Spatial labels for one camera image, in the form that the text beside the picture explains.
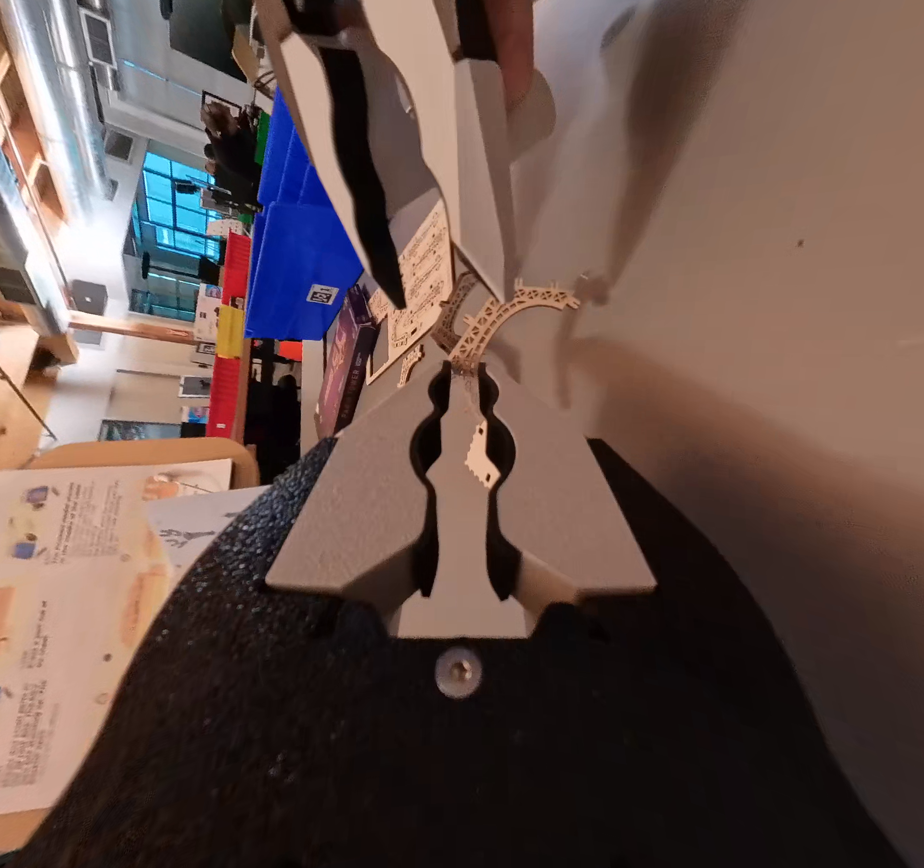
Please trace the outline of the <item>dark wall screen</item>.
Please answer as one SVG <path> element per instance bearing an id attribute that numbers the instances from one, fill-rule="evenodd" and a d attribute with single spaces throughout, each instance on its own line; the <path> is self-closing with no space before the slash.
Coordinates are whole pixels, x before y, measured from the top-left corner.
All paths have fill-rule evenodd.
<path id="1" fill-rule="evenodd" d="M 233 56 L 238 26 L 250 19 L 251 0 L 158 0 L 170 47 L 240 82 L 244 71 Z"/>

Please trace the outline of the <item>square toothed wooden plate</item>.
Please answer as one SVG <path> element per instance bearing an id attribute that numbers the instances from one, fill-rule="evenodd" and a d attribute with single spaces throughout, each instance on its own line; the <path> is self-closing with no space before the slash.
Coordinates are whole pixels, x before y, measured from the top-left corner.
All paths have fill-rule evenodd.
<path id="1" fill-rule="evenodd" d="M 487 489 L 496 484 L 499 470 L 488 456 L 488 422 L 482 420 L 472 435 L 465 465 L 472 475 Z"/>

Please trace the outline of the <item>person's right hand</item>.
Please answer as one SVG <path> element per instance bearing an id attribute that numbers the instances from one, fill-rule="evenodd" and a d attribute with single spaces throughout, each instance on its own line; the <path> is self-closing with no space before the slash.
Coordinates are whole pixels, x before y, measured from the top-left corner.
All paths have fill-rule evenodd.
<path id="1" fill-rule="evenodd" d="M 495 45 L 509 111 L 529 92 L 535 71 L 534 0 L 495 0 Z"/>

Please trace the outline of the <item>grey desk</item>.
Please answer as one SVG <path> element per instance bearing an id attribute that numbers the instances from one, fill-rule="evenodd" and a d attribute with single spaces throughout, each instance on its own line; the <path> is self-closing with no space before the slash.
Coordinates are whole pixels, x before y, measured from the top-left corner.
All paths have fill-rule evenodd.
<path id="1" fill-rule="evenodd" d="M 922 0 L 664 0 L 562 371 L 657 578 L 350 664 L 324 866 L 922 866 Z"/>

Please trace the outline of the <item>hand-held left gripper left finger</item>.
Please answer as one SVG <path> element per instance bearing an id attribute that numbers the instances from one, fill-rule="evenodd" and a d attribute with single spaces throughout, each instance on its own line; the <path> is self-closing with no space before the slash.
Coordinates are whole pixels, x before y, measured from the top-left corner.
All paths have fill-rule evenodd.
<path id="1" fill-rule="evenodd" d="M 451 636 L 434 601 L 449 362 L 432 363 L 337 435 L 265 582 L 378 612 L 395 636 Z"/>

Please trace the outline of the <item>dark purple puzzle box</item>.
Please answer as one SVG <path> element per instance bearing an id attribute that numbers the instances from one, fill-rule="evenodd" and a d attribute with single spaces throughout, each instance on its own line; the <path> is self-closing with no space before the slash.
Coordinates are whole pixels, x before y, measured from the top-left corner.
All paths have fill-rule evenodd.
<path id="1" fill-rule="evenodd" d="M 379 324 L 362 285 L 347 291 L 334 328 L 315 410 L 319 439 L 333 437 L 352 423 L 366 383 Z"/>

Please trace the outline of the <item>yellow storage bin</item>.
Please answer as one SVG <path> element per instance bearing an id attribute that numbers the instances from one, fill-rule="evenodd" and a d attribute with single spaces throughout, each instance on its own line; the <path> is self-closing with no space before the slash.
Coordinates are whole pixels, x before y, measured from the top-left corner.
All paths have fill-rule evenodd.
<path id="1" fill-rule="evenodd" d="M 239 360 L 245 347 L 245 312 L 221 304 L 217 310 L 215 357 Z"/>

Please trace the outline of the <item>silver ventilation duct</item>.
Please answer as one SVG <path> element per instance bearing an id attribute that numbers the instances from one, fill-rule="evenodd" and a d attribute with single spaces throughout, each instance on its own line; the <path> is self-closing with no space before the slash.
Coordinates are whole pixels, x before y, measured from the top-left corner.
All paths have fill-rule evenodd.
<path id="1" fill-rule="evenodd" d="M 109 177 L 76 1 L 2 0 L 2 21 L 64 215 L 85 222 Z"/>

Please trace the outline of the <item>red storage bin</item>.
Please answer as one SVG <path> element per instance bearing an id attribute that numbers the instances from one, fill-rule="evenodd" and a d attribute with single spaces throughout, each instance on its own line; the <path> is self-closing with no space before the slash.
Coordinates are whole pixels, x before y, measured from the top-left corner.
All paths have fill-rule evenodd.
<path id="1" fill-rule="evenodd" d="M 234 232 L 229 234 L 225 247 L 220 305 L 228 304 L 242 309 L 245 322 L 250 252 L 251 239 L 248 236 Z M 226 438 L 239 444 L 244 441 L 250 350 L 251 342 L 245 335 L 245 347 L 239 360 L 216 358 L 214 354 L 207 437 Z"/>

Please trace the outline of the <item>plywood clipboard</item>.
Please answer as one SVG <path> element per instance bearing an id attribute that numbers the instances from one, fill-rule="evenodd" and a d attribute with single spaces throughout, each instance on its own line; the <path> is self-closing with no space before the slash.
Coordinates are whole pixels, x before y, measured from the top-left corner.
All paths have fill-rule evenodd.
<path id="1" fill-rule="evenodd" d="M 231 459 L 233 464 L 227 491 L 258 487 L 259 470 L 255 458 L 243 446 L 225 438 L 93 442 L 59 446 L 36 458 L 27 469 L 159 466 L 225 458 Z M 2 814 L 2 855 L 23 846 L 50 809 Z"/>

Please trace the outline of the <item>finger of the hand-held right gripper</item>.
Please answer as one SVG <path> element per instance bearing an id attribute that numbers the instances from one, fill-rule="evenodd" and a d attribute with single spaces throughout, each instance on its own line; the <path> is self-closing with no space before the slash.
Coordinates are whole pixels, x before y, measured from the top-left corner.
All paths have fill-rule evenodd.
<path id="1" fill-rule="evenodd" d="M 499 65 L 464 59 L 454 67 L 456 249 L 496 297 L 512 297 L 518 254 L 511 169 L 554 129 L 557 112 L 545 76 L 534 70 L 526 96 L 506 108 Z"/>
<path id="2" fill-rule="evenodd" d="M 285 100 L 328 199 L 364 270 L 397 310 L 420 306 L 400 254 L 414 227 L 392 221 L 437 196 L 418 122 L 396 64 L 372 34 L 289 34 L 280 45 Z"/>

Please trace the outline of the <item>blue storage bin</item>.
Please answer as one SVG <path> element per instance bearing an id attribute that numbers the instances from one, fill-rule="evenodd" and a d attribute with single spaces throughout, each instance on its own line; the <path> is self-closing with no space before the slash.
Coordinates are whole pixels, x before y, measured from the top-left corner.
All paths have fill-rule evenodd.
<path id="1" fill-rule="evenodd" d="M 333 206 L 272 203 L 257 215 L 244 335 L 320 341 L 362 264 Z"/>
<path id="2" fill-rule="evenodd" d="M 271 114 L 260 123 L 265 136 L 260 163 L 258 201 L 263 209 L 271 204 L 323 205 L 326 193 L 299 136 L 292 116 L 277 88 Z"/>

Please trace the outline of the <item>large wooden parts sheet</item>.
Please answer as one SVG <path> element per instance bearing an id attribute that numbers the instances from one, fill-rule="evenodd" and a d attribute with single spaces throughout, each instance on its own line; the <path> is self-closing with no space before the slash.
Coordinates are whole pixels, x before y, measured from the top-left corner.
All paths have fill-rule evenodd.
<path id="1" fill-rule="evenodd" d="M 369 298 L 376 326 L 385 324 L 387 357 L 376 366 L 367 362 L 366 383 L 370 385 L 406 353 L 422 343 L 442 314 L 443 304 L 454 287 L 454 253 L 445 213 L 439 200 L 410 238 L 398 258 L 406 307 L 396 308 L 381 289 Z"/>

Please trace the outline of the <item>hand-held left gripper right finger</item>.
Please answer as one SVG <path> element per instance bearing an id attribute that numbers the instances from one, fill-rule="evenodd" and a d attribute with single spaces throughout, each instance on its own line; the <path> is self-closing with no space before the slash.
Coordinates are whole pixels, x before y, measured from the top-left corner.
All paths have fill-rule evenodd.
<path id="1" fill-rule="evenodd" d="M 479 366 L 491 490 L 488 571 L 523 610 L 526 634 L 548 608 L 645 596 L 657 581 L 588 440 L 563 412 L 494 364 Z"/>

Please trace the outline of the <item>large window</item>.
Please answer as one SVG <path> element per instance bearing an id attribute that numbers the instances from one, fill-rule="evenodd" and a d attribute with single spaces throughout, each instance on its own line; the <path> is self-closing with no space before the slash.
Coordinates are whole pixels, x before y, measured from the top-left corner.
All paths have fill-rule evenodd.
<path id="1" fill-rule="evenodd" d="M 133 312 L 184 323 L 195 319 L 201 284 L 214 284 L 223 261 L 223 239 L 208 232 L 220 213 L 202 204 L 214 176 L 146 152 L 132 206 L 126 255 Z"/>

